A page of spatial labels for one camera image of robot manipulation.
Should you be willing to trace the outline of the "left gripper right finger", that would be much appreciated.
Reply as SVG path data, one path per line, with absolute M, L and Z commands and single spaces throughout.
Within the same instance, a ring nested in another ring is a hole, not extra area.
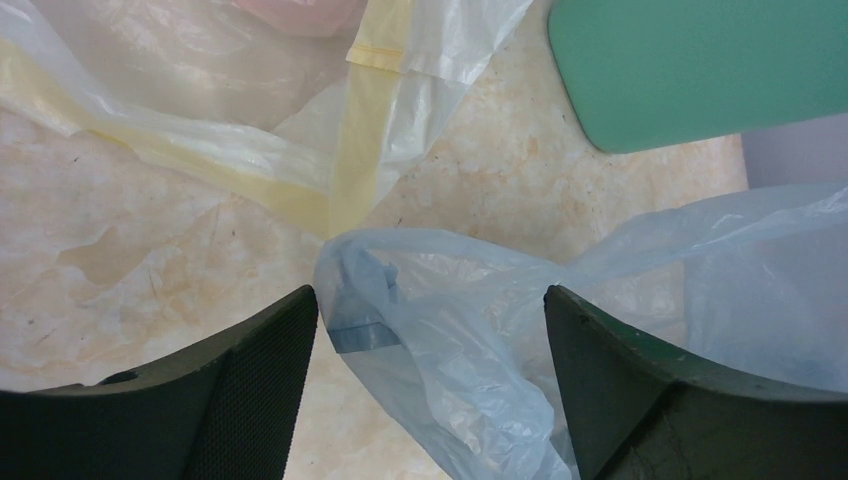
M 847 397 L 713 362 L 572 291 L 544 296 L 584 479 L 843 479 Z

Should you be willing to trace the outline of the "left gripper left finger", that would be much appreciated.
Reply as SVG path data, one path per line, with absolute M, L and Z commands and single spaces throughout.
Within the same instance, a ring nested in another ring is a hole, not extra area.
M 5 479 L 280 479 L 318 321 L 302 286 L 254 316 L 85 386 L 1 395 Z

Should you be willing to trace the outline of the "light blue plastic bag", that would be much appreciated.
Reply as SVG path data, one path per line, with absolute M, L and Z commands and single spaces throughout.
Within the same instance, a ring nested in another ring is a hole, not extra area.
M 550 351 L 562 286 L 690 353 L 847 397 L 847 186 L 759 188 L 644 214 L 558 265 L 443 230 L 322 249 L 336 352 L 454 479 L 584 479 Z

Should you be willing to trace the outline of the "translucent white yellow trash bag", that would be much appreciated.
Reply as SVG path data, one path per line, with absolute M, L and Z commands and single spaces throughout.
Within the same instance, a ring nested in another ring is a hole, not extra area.
M 307 37 L 234 1 L 5 1 L 1 103 L 332 237 L 427 155 L 527 9 L 368 1 Z

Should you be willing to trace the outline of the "green plastic trash bin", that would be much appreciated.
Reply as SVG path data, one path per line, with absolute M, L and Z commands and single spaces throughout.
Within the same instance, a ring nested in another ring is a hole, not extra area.
M 548 38 L 589 142 L 614 154 L 847 109 L 847 4 L 556 1 Z

